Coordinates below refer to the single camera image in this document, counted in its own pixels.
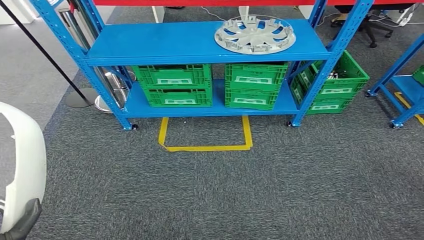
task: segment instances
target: yellow tape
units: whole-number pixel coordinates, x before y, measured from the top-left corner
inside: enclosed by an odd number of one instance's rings
[[[157,142],[169,152],[187,151],[187,152],[211,152],[211,151],[245,151],[253,147],[251,125],[248,116],[242,116],[243,134],[245,145],[225,145],[225,146],[165,146],[165,139],[167,137],[168,117],[162,118],[160,124],[159,135]]]
[[[411,108],[411,105],[405,100],[405,98],[402,97],[402,93],[400,91],[397,91],[394,93],[394,95],[396,96],[397,99],[399,99],[399,101],[401,101],[407,108]],[[418,121],[424,125],[424,119],[419,115],[419,114],[415,114],[414,115],[416,119],[418,119]]]

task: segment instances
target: green plastic crate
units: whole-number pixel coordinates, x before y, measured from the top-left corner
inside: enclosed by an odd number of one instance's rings
[[[320,67],[321,64],[322,61],[317,61],[311,64],[311,66],[293,79],[294,83],[291,83],[291,85],[294,84],[293,87],[299,89],[298,85],[300,82],[304,89],[302,98],[316,77],[318,67]],[[316,95],[316,100],[334,98],[352,99],[370,79],[370,77],[362,70],[347,51],[344,51],[343,55],[337,62],[334,71],[339,74],[339,78],[327,79],[321,90]],[[293,92],[294,88],[292,86],[290,87],[292,88],[292,93],[297,100],[297,96],[295,95],[296,93]]]
[[[301,76],[296,76],[291,85],[291,93],[293,94],[294,99],[298,104],[302,102],[304,98],[307,88],[302,81]],[[345,99],[351,100],[353,99],[359,90],[365,83],[356,83],[356,84],[324,84],[321,90],[315,97],[315,100],[325,100],[325,99]]]
[[[211,107],[211,89],[144,89],[151,107]]]
[[[210,64],[132,66],[143,89],[208,89]]]
[[[420,66],[413,74],[413,79],[415,79],[420,84],[424,85],[424,65]]]
[[[286,62],[229,63],[225,65],[225,86],[237,90],[278,92],[287,68]]]
[[[323,61],[320,60],[310,65],[314,77],[322,63]],[[366,84],[370,79],[370,76],[359,66],[347,50],[343,52],[333,71],[338,73],[338,78],[327,79],[325,84]]]
[[[290,90],[297,104],[301,104],[306,92],[300,76],[295,76],[293,78],[290,85]]]
[[[354,84],[327,84],[325,83],[319,93],[316,95],[316,100],[323,99],[353,99],[356,94],[362,89],[365,83]]]
[[[228,108],[247,108],[272,110],[277,100],[277,92],[226,89],[225,106]]]
[[[345,99],[329,99],[315,100],[306,112],[307,115],[314,114],[339,114],[349,105],[351,100]]]

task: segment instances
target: black pole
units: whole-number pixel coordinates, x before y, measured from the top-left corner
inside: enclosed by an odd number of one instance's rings
[[[85,101],[89,102],[84,94],[78,89],[78,87],[72,82],[72,80],[66,75],[62,68],[53,60],[53,58],[46,52],[41,44],[34,38],[34,36],[28,31],[28,29],[22,24],[21,21],[13,14],[13,12],[6,6],[3,0],[0,0],[0,6],[6,11],[6,13],[14,20],[19,28],[25,33],[25,35],[31,39],[31,41],[37,46],[37,48],[44,54],[44,56],[50,61],[50,63],[59,71],[63,78],[69,83],[69,85],[75,90],[76,93]]]

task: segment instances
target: red barrier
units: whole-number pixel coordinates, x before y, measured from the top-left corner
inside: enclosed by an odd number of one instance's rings
[[[103,6],[299,6],[314,5],[315,0],[94,0]],[[411,0],[375,0],[374,4],[407,4]],[[353,5],[355,0],[328,0],[328,5]]]

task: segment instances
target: office chair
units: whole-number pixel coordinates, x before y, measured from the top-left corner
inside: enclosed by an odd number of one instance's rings
[[[373,12],[373,10],[380,10],[380,11],[381,10],[399,10],[399,11],[404,11],[405,9],[411,7],[412,5],[414,5],[414,3],[372,5],[371,11],[362,20],[362,22],[361,22],[361,24],[359,25],[359,28],[358,28],[359,32],[365,30],[366,35],[368,35],[369,39],[371,39],[371,44],[369,44],[369,47],[372,48],[372,49],[377,47],[376,37],[374,36],[373,29],[386,31],[387,33],[384,35],[386,38],[390,38],[392,36],[392,33],[393,33],[393,29],[379,25],[376,22],[370,21],[371,16],[372,16],[371,13]],[[339,10],[340,13],[347,14],[352,10],[353,5],[336,5],[334,7],[337,10]],[[344,20],[336,20],[336,21],[331,23],[331,27],[332,28],[340,27],[340,26],[343,25],[344,22],[345,22]]]

